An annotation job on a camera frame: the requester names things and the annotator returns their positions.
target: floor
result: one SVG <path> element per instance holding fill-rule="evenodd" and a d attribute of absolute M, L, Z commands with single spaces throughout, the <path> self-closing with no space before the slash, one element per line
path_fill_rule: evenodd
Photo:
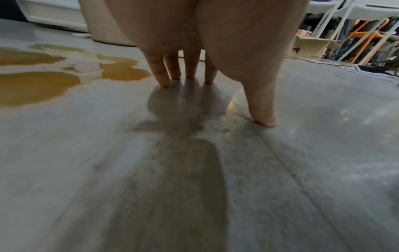
<path fill-rule="evenodd" d="M 136 48 L 0 34 L 0 251 L 397 251 L 397 83 L 287 59 L 266 129 L 203 63 L 161 89 Z"/>

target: white folding chair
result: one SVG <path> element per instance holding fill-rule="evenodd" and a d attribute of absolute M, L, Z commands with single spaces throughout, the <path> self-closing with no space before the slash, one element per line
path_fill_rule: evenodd
<path fill-rule="evenodd" d="M 338 39 L 338 35 L 347 19 L 375 21 L 376 24 L 370 29 L 367 34 L 362 37 L 352 48 L 350 48 L 338 61 L 343 60 L 350 52 L 358 47 L 364 40 L 366 40 L 377 28 L 389 17 L 399 15 L 399 1 L 398 0 L 352 0 L 345 6 L 334 13 L 334 17 L 341 17 L 342 20 L 332 35 L 333 39 Z M 389 32 L 377 43 L 377 45 L 362 59 L 359 64 L 364 64 L 380 46 L 387 41 L 389 36 L 399 27 L 399 22 L 395 24 Z"/>
<path fill-rule="evenodd" d="M 328 22 L 333 17 L 334 13 L 338 10 L 339 6 L 344 0 L 334 2 L 309 2 L 306 13 L 310 14 L 324 14 L 315 30 L 312 37 L 320 38 Z"/>

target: spilled liquid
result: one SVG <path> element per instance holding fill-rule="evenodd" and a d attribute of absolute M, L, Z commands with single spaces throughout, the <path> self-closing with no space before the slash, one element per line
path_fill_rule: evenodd
<path fill-rule="evenodd" d="M 146 70 L 134 68 L 138 62 L 129 58 L 105 56 L 80 48 L 50 44 L 36 44 L 29 48 L 41 52 L 0 48 L 0 70 L 2 66 L 54 64 L 67 60 L 69 53 L 79 54 L 81 61 L 72 66 L 57 68 L 55 71 L 0 74 L 0 107 L 39 103 L 63 95 L 69 88 L 82 83 L 82 74 L 90 74 L 79 71 L 79 67 L 87 63 L 96 64 L 96 71 L 102 71 L 101 77 L 89 75 L 90 81 L 101 78 L 111 81 L 138 81 L 150 75 Z"/>
<path fill-rule="evenodd" d="M 0 74 L 0 105 L 15 107 L 61 96 L 79 85 L 78 76 L 60 72 Z"/>

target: box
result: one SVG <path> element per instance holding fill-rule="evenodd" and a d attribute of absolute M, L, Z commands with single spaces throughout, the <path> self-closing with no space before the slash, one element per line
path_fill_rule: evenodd
<path fill-rule="evenodd" d="M 287 56 L 320 60 L 327 49 L 339 47 L 333 40 L 296 35 Z"/>
<path fill-rule="evenodd" d="M 310 37 L 310 36 L 312 35 L 312 32 L 307 31 L 307 30 L 298 30 L 298 31 L 296 32 L 296 34 L 297 34 L 298 36 Z"/>

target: concrete floor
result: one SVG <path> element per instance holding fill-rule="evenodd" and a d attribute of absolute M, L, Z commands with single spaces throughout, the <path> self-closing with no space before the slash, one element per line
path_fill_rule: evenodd
<path fill-rule="evenodd" d="M 72 46 L 148 70 L 136 48 L 70 32 L 0 20 L 0 35 L 2 47 Z M 86 60 L 66 54 L 0 73 Z M 167 90 L 152 76 L 102 79 L 0 108 L 0 251 L 398 250 L 397 83 L 287 59 L 279 125 L 265 129 L 239 83 L 203 76 L 200 63 L 197 81 Z"/>

